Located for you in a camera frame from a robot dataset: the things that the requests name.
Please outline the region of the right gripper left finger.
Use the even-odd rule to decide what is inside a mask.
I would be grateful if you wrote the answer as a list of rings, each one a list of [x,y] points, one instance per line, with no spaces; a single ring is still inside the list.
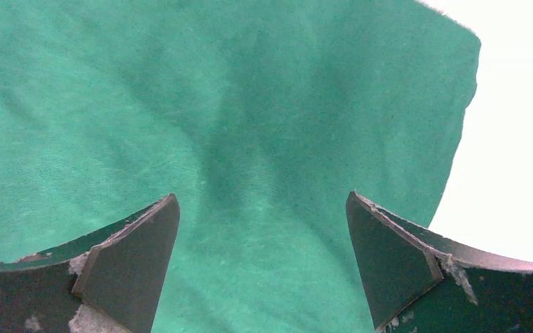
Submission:
[[[0,332],[150,332],[179,221],[169,194],[65,244],[0,262]]]

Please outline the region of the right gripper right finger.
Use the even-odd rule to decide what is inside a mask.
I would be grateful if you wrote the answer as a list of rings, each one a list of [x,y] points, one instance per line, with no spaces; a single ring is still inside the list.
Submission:
[[[453,241],[355,192],[345,208],[376,332],[533,332],[533,262]]]

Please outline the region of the green surgical cloth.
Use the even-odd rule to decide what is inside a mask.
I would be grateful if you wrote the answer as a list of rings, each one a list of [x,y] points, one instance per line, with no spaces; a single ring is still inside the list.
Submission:
[[[479,50],[417,1],[0,1],[0,262],[172,193],[155,332],[372,332],[347,196],[430,224]]]

